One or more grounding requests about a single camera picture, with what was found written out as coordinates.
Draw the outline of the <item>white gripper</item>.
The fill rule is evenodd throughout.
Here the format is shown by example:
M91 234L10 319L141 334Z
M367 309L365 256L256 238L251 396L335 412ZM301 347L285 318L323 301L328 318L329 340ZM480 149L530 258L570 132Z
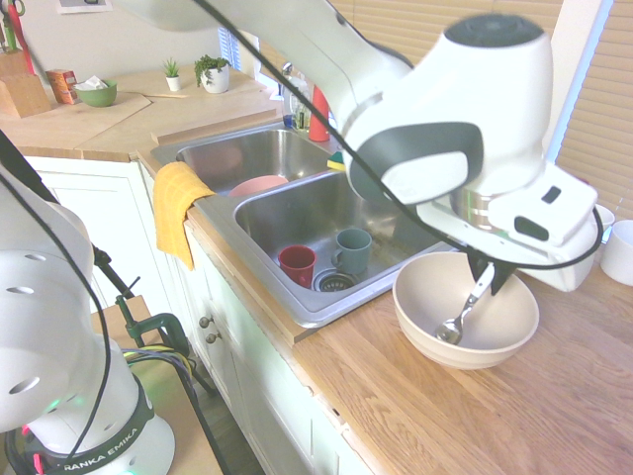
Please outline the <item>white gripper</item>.
M475 250L468 252L468 263L475 282L488 267L490 257L513 262L520 271L560 291L571 292L588 277L593 265L593 225L590 223L583 224L565 243L555 246L538 243L516 233L491 233L478 229L435 202L418 205L417 214L431 227ZM509 264L494 265L493 296L514 271L515 267Z

